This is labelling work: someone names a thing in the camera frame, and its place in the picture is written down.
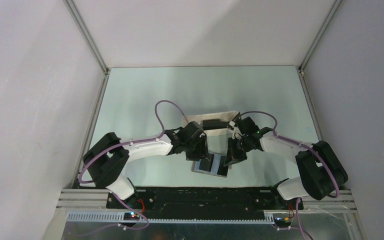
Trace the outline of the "black credit card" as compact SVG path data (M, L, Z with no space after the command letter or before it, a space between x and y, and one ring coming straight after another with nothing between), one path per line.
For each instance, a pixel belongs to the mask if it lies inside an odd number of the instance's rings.
M198 169L200 171L210 172L212 169L213 161L206 158L199 161Z
M222 177L227 177L229 167L225 165L226 161L226 156L225 155L216 155L216 159L218 160L219 166L217 167L217 175L222 176Z

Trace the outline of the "beige card holder wallet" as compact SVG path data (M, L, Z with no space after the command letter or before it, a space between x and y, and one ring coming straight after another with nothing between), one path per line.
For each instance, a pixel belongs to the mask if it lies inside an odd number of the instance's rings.
M229 166L224 166L225 155L210 153L210 159L202 158L192 164L193 173L205 174L215 177L226 178Z

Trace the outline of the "white plastic tray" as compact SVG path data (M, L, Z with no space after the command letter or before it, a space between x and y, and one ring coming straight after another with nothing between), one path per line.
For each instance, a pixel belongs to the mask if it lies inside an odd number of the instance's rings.
M189 122L196 122L202 125L205 134L208 137L220 135L232 135L234 127L230 122L237 116L238 111L225 111L216 113L206 113L197 115L187 115L186 119L182 120L182 126L185 127Z

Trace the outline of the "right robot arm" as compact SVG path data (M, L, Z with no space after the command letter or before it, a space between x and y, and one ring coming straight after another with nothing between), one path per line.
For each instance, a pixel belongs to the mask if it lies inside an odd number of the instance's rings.
M334 150L324 140L298 141L278 134L275 128L259 128L250 117L237 116L228 123L228 128L232 136L228 138L224 166L247 160L247 154L254 150L276 154L296 164L299 176L274 186L270 201L277 209L284 209L292 199L300 197L337 198L340 187L349 180Z

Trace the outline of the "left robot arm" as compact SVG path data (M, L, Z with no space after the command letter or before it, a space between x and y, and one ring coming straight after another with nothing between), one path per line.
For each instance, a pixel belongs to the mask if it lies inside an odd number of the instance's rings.
M154 156L185 153L190 161L209 158L207 135L195 121L184 127L164 129L152 138L122 141L114 132L105 134L86 154L78 181L107 189L125 208L133 208L138 194L131 180L122 174L127 163Z

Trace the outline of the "black credit cards stack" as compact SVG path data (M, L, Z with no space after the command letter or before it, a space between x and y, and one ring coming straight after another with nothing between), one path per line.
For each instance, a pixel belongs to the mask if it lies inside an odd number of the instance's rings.
M226 129L229 127L229 121L222 121L220 119L203 120L202 127L205 131Z

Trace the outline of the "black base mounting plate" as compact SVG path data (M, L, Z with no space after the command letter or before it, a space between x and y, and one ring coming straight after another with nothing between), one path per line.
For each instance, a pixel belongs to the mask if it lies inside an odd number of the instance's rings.
M138 187L127 205L156 220L265 220L269 210L303 204L285 200L273 187Z

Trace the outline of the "right circuit board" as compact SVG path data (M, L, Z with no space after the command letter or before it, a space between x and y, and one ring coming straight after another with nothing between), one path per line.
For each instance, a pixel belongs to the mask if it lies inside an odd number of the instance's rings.
M290 217L284 217L284 218L281 218L281 217L276 217L274 219L275 222L289 222L291 221L293 218L290 218Z

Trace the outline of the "circuit board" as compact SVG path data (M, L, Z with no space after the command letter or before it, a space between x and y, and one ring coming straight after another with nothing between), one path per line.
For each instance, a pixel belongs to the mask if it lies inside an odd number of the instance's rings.
M126 212L123 216L125 221L138 221L141 219L141 216L134 212Z
M293 218L290 218L290 217L284 217L284 218L281 218L281 217L276 217L274 219L275 222L289 222L291 221Z

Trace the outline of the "left circuit board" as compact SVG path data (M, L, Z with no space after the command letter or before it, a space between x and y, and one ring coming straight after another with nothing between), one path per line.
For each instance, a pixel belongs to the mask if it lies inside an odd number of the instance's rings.
M141 216L134 212L126 212L123 216L125 221L138 221L141 219Z

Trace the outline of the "aluminium frame rail front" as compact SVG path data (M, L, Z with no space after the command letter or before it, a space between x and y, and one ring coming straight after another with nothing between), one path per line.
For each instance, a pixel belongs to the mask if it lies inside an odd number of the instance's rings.
M299 212L303 214L338 214L356 215L358 213L353 196L349 190L343 191L339 200L321 200L304 197L299 203ZM80 191L65 189L57 202L57 210L65 210L67 220L74 222L99 223L145 223L141 217L131 218L131 212L114 200L115 208L107 208L109 192ZM273 224L275 218L287 214L287 209L262 209L253 206L234 208L216 207L211 204L194 204L183 207L179 204L169 206L163 204L163 209L152 210L150 203L145 205L144 216L149 223L192 223L192 224Z

